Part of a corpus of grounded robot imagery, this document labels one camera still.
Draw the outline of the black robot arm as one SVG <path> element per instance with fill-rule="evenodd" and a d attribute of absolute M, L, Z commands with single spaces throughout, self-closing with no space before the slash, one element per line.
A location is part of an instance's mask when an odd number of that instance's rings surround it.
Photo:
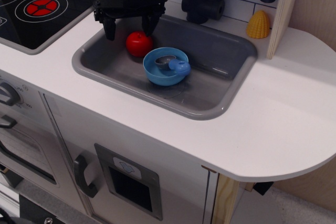
<path fill-rule="evenodd" d="M 142 18 L 146 36 L 152 35 L 160 17 L 165 13 L 167 0 L 96 0 L 94 18 L 103 24 L 106 38 L 114 40 L 116 20 L 130 17 Z"/>

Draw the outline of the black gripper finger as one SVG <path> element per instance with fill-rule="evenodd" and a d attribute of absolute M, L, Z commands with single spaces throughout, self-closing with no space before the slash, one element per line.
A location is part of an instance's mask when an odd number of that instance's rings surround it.
<path fill-rule="evenodd" d="M 160 13 L 142 15 L 142 29 L 147 37 L 151 36 L 160 20 Z"/>
<path fill-rule="evenodd" d="M 103 27 L 106 38 L 113 41 L 115 39 L 116 21 L 113 18 L 105 17 L 103 19 Z"/>

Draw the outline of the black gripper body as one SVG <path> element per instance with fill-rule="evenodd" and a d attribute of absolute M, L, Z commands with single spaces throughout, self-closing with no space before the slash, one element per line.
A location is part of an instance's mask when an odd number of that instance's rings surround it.
<path fill-rule="evenodd" d="M 156 24 L 165 12 L 167 0 L 96 0 L 93 3 L 96 21 L 105 18 L 120 19 L 129 17 L 143 18 L 145 24 Z"/>

